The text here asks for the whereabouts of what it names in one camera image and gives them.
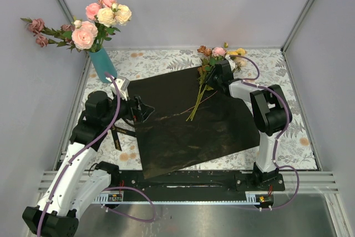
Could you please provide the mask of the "black wrapping paper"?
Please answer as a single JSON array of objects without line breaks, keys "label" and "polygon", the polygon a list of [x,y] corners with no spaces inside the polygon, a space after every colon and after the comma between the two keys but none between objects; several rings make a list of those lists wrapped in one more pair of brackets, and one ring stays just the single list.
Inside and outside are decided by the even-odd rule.
[{"label": "black wrapping paper", "polygon": [[132,81],[130,97],[154,108],[135,123],[145,178],[152,178],[257,147],[260,134],[241,99],[207,91],[192,121],[187,118],[199,91],[197,68]]}]

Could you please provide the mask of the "pink rose stem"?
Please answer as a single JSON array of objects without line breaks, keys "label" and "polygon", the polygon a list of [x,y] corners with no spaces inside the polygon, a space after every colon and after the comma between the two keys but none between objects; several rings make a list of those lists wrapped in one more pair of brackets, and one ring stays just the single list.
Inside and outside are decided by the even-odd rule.
[{"label": "pink rose stem", "polygon": [[95,21],[95,16],[98,14],[100,9],[111,8],[114,3],[117,3],[117,0],[98,0],[95,3],[86,6],[85,15],[89,20]]},{"label": "pink rose stem", "polygon": [[91,21],[75,20],[73,22],[72,41],[78,50],[98,52],[102,49],[104,41],[110,41],[107,27]]}]

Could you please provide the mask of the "black printed ribbon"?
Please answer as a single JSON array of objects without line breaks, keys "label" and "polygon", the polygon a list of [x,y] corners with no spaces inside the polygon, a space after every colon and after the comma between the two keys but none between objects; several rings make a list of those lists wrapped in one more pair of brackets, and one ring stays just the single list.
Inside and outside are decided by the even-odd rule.
[{"label": "black printed ribbon", "polygon": [[119,134],[127,135],[130,137],[136,137],[134,124],[129,122],[127,119],[123,119],[123,122],[125,123],[125,127],[121,127],[118,125],[118,122],[115,122],[110,129],[114,146],[116,150],[120,152],[122,152],[123,149],[119,138]]}]

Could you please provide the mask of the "mauve rose stem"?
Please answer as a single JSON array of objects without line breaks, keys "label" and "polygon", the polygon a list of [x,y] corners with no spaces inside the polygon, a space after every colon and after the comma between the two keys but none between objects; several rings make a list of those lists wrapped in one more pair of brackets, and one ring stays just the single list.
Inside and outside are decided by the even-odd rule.
[{"label": "mauve rose stem", "polygon": [[74,32],[72,24],[64,24],[59,29],[54,29],[47,27],[41,18],[21,18],[21,20],[26,22],[27,29],[33,34],[35,42],[40,47],[43,48],[53,44],[57,47],[67,47],[71,51],[75,49],[75,44],[72,40],[72,33]]}]

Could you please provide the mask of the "cream rose stem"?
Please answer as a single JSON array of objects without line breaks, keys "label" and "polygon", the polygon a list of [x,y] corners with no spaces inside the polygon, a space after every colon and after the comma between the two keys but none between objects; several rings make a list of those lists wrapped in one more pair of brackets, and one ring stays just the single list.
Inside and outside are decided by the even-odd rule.
[{"label": "cream rose stem", "polygon": [[101,8],[97,15],[98,23],[105,26],[109,35],[114,35],[115,31],[120,31],[116,25],[125,25],[131,20],[132,12],[128,6],[113,3],[111,7]]}]

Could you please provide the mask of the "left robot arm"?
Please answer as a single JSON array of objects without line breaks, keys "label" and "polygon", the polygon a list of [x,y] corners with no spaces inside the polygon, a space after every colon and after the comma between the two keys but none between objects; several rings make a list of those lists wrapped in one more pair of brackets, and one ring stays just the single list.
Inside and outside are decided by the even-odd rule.
[{"label": "left robot arm", "polygon": [[107,132],[121,118],[144,122],[153,112],[138,96],[125,100],[101,90],[90,93],[55,178],[37,205],[22,214],[29,230],[36,236],[74,236],[80,217],[102,191],[123,189],[119,167],[108,162],[98,163],[91,178],[77,187]]}]

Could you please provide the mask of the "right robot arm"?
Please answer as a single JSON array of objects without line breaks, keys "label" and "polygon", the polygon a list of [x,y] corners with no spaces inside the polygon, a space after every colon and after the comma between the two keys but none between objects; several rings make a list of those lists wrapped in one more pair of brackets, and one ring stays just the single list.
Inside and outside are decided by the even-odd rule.
[{"label": "right robot arm", "polygon": [[281,87],[265,87],[245,79],[235,79],[231,64],[227,60],[217,62],[204,79],[204,83],[230,97],[251,103],[253,120],[260,132],[260,145],[249,181],[258,190],[267,189],[278,179],[278,141],[292,121],[292,114]]}]

